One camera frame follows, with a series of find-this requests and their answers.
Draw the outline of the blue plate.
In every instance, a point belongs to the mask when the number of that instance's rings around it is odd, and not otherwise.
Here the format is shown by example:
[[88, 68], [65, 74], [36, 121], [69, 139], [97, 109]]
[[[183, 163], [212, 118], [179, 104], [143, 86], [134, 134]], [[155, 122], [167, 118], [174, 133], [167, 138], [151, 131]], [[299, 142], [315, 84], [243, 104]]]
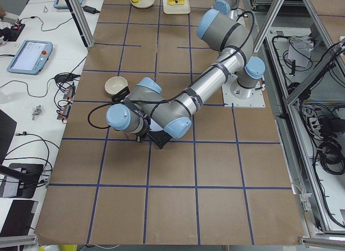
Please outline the blue plate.
[[163, 128], [159, 124], [152, 121], [150, 124], [150, 131], [153, 131], [153, 132], [163, 131]]

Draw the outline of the cream tray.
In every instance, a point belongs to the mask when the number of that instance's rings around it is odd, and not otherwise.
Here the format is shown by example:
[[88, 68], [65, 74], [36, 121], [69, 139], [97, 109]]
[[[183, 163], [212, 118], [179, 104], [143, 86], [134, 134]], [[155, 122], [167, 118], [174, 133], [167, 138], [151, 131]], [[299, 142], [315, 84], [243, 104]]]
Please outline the cream tray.
[[162, 0], [163, 12], [167, 15], [183, 15], [190, 13], [189, 0]]

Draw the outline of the black dish rack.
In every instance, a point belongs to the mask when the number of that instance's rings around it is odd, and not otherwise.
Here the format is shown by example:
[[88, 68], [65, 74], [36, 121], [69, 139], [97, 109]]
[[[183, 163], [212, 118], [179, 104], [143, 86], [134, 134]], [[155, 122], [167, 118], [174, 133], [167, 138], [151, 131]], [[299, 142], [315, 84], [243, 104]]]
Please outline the black dish rack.
[[119, 93], [112, 96], [114, 105], [106, 113], [109, 126], [117, 131], [124, 131], [134, 135], [146, 129], [149, 131], [147, 137], [162, 149], [170, 141], [171, 136], [164, 130], [150, 131], [150, 124], [153, 120], [134, 103], [126, 99], [129, 93], [129, 87], [126, 86]]

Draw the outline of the beige shallow dish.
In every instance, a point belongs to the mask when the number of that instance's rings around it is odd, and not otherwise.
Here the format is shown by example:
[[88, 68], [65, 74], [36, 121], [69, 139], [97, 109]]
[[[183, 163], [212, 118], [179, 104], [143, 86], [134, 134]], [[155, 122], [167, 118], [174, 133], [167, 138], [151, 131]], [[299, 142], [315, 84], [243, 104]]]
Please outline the beige shallow dish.
[[140, 0], [139, 2], [137, 3], [133, 3], [131, 0], [130, 0], [131, 4], [138, 8], [138, 9], [147, 9], [151, 6], [153, 6], [155, 0]]

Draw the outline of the cream bowl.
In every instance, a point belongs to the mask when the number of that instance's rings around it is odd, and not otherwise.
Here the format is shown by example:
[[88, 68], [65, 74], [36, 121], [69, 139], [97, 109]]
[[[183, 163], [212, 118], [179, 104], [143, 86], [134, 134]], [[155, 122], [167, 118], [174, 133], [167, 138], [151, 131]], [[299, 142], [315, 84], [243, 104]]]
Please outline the cream bowl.
[[122, 89], [128, 86], [128, 82], [124, 77], [115, 76], [109, 78], [105, 82], [105, 91], [110, 95], [119, 93]]

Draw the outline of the black power adapter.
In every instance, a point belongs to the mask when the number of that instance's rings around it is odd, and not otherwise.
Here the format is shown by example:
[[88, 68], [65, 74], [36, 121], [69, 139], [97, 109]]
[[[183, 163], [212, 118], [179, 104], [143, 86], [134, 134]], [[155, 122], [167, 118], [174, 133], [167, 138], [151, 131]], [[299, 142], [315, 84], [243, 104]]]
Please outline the black power adapter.
[[88, 6], [88, 5], [85, 5], [82, 7], [84, 12], [87, 12], [87, 13], [91, 13], [91, 14], [96, 14], [96, 13], [100, 13], [100, 11], [94, 7], [91, 7], [91, 6]]

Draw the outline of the black monitor stand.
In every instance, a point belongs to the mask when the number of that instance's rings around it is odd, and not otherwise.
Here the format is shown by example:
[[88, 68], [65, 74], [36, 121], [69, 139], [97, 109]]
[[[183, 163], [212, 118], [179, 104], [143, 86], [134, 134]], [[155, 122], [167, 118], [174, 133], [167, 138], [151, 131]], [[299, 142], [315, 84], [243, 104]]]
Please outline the black monitor stand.
[[42, 164], [11, 163], [9, 167], [1, 165], [1, 198], [25, 198], [34, 196], [43, 172]]

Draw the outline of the near blue teach pendant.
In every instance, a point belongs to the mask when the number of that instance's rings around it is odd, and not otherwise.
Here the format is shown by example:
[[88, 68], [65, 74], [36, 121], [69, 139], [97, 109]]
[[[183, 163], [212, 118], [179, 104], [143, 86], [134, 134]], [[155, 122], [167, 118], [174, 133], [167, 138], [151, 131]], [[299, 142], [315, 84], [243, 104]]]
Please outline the near blue teach pendant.
[[53, 50], [52, 42], [25, 40], [7, 67], [10, 73], [37, 75]]

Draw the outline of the white paper box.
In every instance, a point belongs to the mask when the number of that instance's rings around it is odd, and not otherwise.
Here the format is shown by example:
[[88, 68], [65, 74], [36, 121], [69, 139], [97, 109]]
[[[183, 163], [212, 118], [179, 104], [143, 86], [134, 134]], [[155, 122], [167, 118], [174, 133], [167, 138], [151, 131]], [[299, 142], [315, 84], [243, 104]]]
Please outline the white paper box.
[[288, 63], [292, 64], [295, 61], [297, 67], [306, 68], [310, 62], [313, 49], [314, 44], [308, 36], [289, 38]]

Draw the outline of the aluminium frame post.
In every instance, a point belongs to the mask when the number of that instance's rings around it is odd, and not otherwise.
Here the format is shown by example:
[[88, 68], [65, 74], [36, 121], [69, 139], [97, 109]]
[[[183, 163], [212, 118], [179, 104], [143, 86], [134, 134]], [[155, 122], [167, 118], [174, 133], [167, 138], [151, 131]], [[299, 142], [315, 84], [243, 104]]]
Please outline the aluminium frame post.
[[78, 0], [65, 0], [72, 18], [77, 26], [79, 35], [86, 48], [92, 48], [95, 40], [87, 23], [84, 11]]

